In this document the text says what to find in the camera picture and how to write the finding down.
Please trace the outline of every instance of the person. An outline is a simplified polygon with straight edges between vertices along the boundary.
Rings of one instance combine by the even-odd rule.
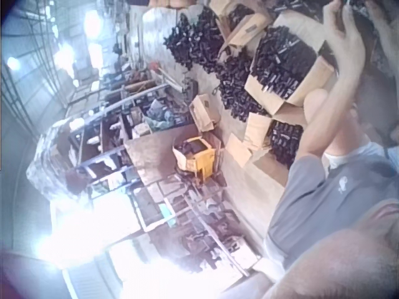
[[[185,8],[196,4],[195,0],[127,0],[130,5],[148,7]]]
[[[397,39],[396,29],[381,26],[378,6],[367,7],[385,53],[397,53],[397,41],[388,40]],[[370,142],[350,113],[365,47],[349,5],[342,9],[345,32],[338,29],[340,8],[340,0],[324,7],[339,77],[329,94],[316,90],[305,100],[309,125],[265,238],[284,274],[264,299],[399,298],[399,147]],[[398,75],[397,61],[388,59]]]

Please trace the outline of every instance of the fluorescent light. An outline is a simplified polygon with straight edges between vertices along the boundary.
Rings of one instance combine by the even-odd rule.
[[[48,19],[51,18],[50,6],[48,6],[48,5],[46,6],[46,16],[47,16]]]
[[[12,70],[19,70],[21,68],[21,64],[19,63],[18,59],[14,57],[8,58],[7,65]]]
[[[102,20],[97,11],[86,12],[84,29],[89,39],[96,39],[101,33]]]
[[[57,27],[57,25],[53,25],[51,29],[52,29],[52,31],[54,33],[55,38],[58,39],[58,27]]]

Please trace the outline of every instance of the clutter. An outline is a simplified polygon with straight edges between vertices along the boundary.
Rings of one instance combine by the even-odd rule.
[[[200,132],[211,131],[220,121],[220,114],[210,106],[209,95],[197,95],[190,104],[190,113]]]
[[[266,92],[287,100],[316,60],[311,47],[289,32],[288,27],[268,28],[257,48],[251,75]]]
[[[193,61],[190,57],[190,36],[193,32],[193,26],[188,22],[185,14],[180,14],[179,23],[172,28],[172,33],[165,38],[164,45],[171,52],[173,58],[179,64],[185,66],[188,70],[193,67]]]
[[[271,153],[277,161],[288,168],[294,163],[299,148],[300,138],[304,132],[300,125],[290,125],[273,120],[267,137],[271,143]]]
[[[244,48],[237,57],[230,56],[224,65],[216,67],[224,109],[231,109],[231,116],[243,122],[247,121],[250,112],[267,115],[267,111],[244,89],[251,61]]]
[[[323,4],[317,1],[306,0],[277,0],[271,11],[279,14],[282,11],[290,9],[311,17],[316,21],[323,21]]]
[[[223,42],[223,36],[216,23],[216,14],[204,7],[198,22],[193,26],[193,31],[190,32],[191,59],[208,74],[214,72]]]
[[[198,22],[191,25],[182,14],[172,34],[165,38],[164,45],[171,51],[176,62],[190,70],[193,62],[210,74],[214,71],[219,49],[224,39],[216,23],[215,13],[204,7]]]
[[[254,13],[255,12],[249,7],[238,4],[236,8],[229,13],[228,16],[230,30],[233,31],[237,27],[237,25],[244,19],[244,17]]]

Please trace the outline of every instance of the cardboard flap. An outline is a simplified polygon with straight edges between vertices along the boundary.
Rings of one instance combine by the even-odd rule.
[[[289,123],[290,125],[300,125],[303,128],[307,126],[304,109],[288,103],[285,103],[278,113],[273,116],[273,120]]]
[[[220,121],[220,114],[211,108],[210,97],[207,94],[197,95],[190,104],[190,112],[200,132],[214,129],[214,124]]]
[[[227,38],[231,34],[228,18],[224,17],[224,16],[220,16],[219,19],[216,19],[216,23],[219,27],[220,33],[223,36],[223,39],[227,40]]]
[[[323,87],[334,74],[334,68],[322,56],[318,56],[314,65],[296,91],[289,97],[287,103],[302,107],[307,94]]]
[[[181,170],[187,170],[187,159],[183,153],[180,153],[177,149],[172,148],[173,154],[175,154],[177,165]]]
[[[244,47],[270,23],[271,18],[263,14],[256,13],[245,16],[232,33],[230,33],[222,48],[220,48],[219,55],[228,45]]]
[[[271,118],[251,112],[248,117],[243,144],[253,151],[263,148],[271,122]]]
[[[319,52],[325,41],[323,25],[299,12],[286,10],[280,13],[273,27],[286,26],[289,32],[302,39]]]
[[[233,0],[212,0],[209,7],[217,16],[220,16],[232,2]]]
[[[263,92],[263,86],[252,75],[248,76],[245,90],[269,112],[274,115],[279,111],[284,101],[275,93]]]
[[[241,142],[240,139],[233,133],[230,134],[229,141],[226,145],[226,151],[233,157],[234,160],[240,165],[240,167],[244,167],[245,164],[251,159],[251,152],[246,146]]]

